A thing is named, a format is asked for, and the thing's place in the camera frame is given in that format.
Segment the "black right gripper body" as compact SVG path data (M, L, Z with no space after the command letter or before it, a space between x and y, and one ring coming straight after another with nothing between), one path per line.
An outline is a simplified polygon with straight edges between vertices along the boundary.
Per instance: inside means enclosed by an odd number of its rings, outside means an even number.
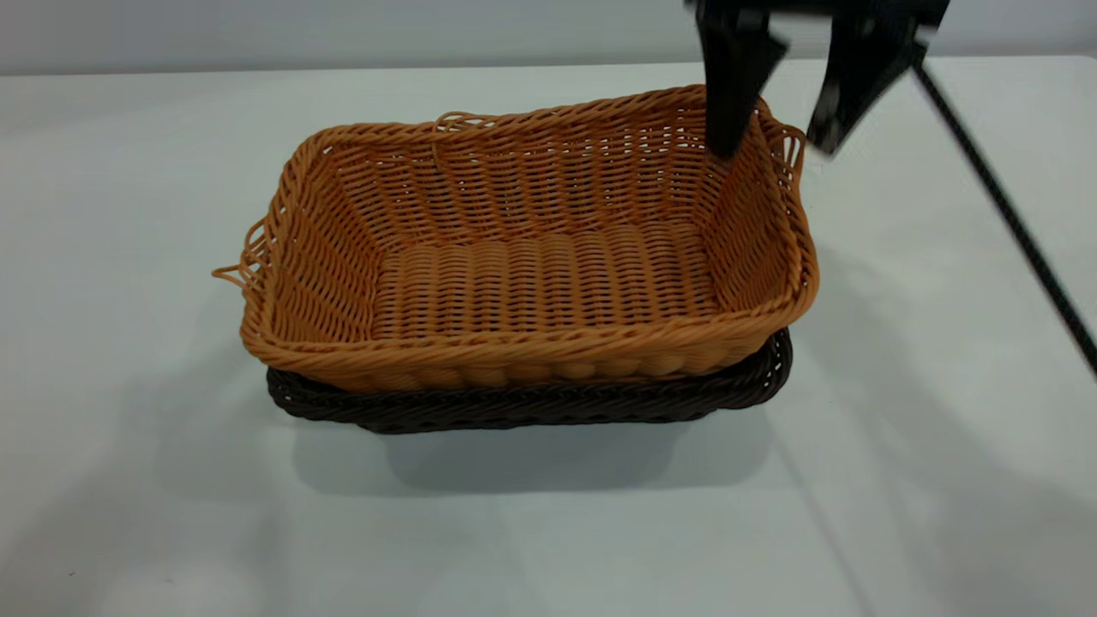
M950 1L685 1L699 15L732 15L740 10L812 16L878 16L940 27Z

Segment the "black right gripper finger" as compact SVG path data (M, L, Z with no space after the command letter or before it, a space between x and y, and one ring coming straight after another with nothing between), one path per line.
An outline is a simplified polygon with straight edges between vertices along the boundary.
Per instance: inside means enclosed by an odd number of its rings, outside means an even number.
M698 9L695 29L706 91L710 156L732 159L751 124L758 98L788 44L770 31L769 9Z
M834 16L828 63L807 139L834 156L878 99L925 57L915 16Z

